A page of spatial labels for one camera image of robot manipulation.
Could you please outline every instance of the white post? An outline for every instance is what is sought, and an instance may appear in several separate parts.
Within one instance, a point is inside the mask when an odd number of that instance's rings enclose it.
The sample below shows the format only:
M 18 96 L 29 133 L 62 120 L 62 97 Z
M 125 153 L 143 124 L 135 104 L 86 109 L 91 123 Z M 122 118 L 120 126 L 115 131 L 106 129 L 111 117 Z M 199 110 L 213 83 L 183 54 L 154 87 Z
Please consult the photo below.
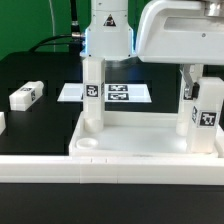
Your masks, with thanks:
M 220 78 L 199 79 L 199 96 L 193 103 L 187 133 L 187 151 L 212 153 L 224 98 Z
M 97 133 L 104 127 L 105 60 L 88 57 L 83 61 L 83 110 L 85 130 Z

